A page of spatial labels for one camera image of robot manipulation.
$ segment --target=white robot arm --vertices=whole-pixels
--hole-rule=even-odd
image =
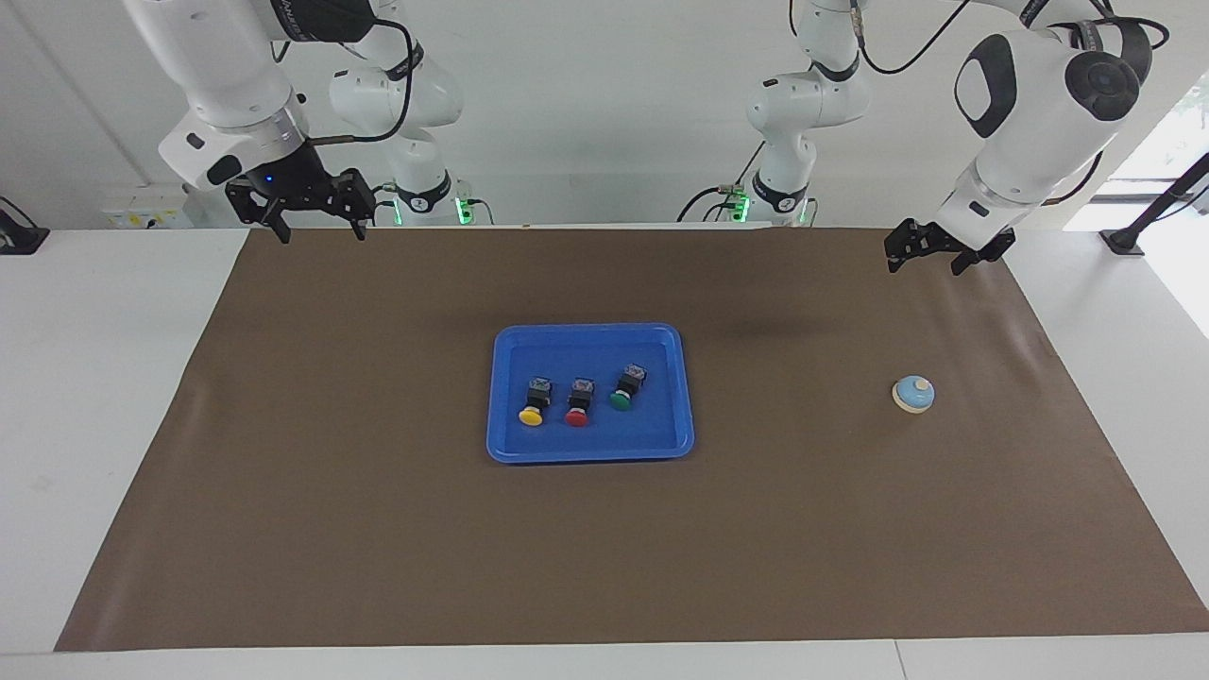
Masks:
[[[858,0],[861,7],[868,2]],[[817,157],[806,133],[852,122],[869,108],[850,12],[850,0],[811,0],[797,27],[810,69],[765,80],[747,106],[747,120],[765,142],[762,165],[745,186],[752,197],[750,219],[796,219]]]
[[[886,238],[891,272],[938,252],[959,254],[955,275],[1000,259],[1012,227],[1112,140],[1150,74],[1150,22],[1099,0],[974,1],[1032,30],[987,38],[961,68],[958,106],[987,143],[932,220],[908,219]]]
[[[405,23],[398,0],[377,0],[376,13],[381,19]],[[457,81],[418,41],[409,51],[405,38],[388,27],[375,25],[360,41],[345,47],[374,65],[332,77],[329,94],[342,119],[365,133],[377,133],[389,129],[400,120],[404,105],[409,106],[401,128],[378,144],[391,165],[393,181],[388,189],[395,194],[395,208],[404,223],[442,225],[473,219],[469,207],[459,200],[461,183],[445,167],[433,136],[423,129],[452,125],[461,117],[462,91]]]
[[[973,2],[1011,11],[1030,30],[991,35],[962,67],[958,105],[987,144],[932,220],[906,220],[886,240],[891,271],[937,252],[959,253],[955,273],[997,260],[1014,243],[1012,226],[1116,136],[1150,73],[1143,24],[1153,24],[1116,17],[1101,0]],[[810,70],[764,81],[748,106],[767,144],[746,188],[753,219],[793,223],[816,160],[806,132],[868,109],[860,63],[868,5],[811,0],[797,30]]]
[[[421,70],[422,50],[409,47],[406,28],[378,17],[369,0],[123,2],[190,104],[189,114],[160,145],[161,155],[201,190],[225,186],[244,223],[271,227],[283,243],[290,236],[282,219],[284,211],[326,212],[348,220],[358,238],[365,238],[365,226],[377,207],[374,192],[355,168],[335,177],[328,174],[316,146],[378,138],[311,139],[296,96],[270,57],[271,38],[354,45],[363,58],[377,63],[381,68],[374,69],[370,80],[389,81],[392,86],[369,93],[355,87],[337,92],[337,104],[365,129],[403,127],[403,106],[397,96],[400,81],[409,92],[415,88],[421,94],[416,108],[428,125],[452,122],[461,111],[461,94],[439,67],[429,64],[423,69],[424,82],[412,83],[421,80],[412,76]],[[395,2],[377,2],[377,11],[400,18]],[[441,106],[453,113],[434,115]],[[410,169],[413,165],[400,167]],[[395,173],[406,175],[399,168]]]

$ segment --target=power outlet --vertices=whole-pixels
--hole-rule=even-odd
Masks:
[[[204,211],[179,188],[160,191],[138,190],[141,195],[114,195],[100,212],[115,229],[192,229]]]

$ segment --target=brown mat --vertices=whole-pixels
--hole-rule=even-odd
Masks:
[[[1209,629],[1006,267],[881,237],[258,231],[57,649]],[[696,449],[493,462],[496,333],[619,321]]]

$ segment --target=blue tray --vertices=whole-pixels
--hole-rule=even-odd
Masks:
[[[608,397],[627,364],[647,369],[634,409]],[[554,381],[553,404],[539,427],[523,425],[532,378]],[[596,381],[586,427],[563,422],[571,382]],[[684,350],[679,333],[660,323],[515,325],[496,338],[487,413],[487,451],[508,465],[678,459],[693,448]]]

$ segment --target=green button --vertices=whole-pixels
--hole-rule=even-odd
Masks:
[[[630,397],[626,397],[624,392],[613,392],[609,394],[608,403],[613,404],[613,408],[619,411],[627,411],[634,405],[630,402]]]

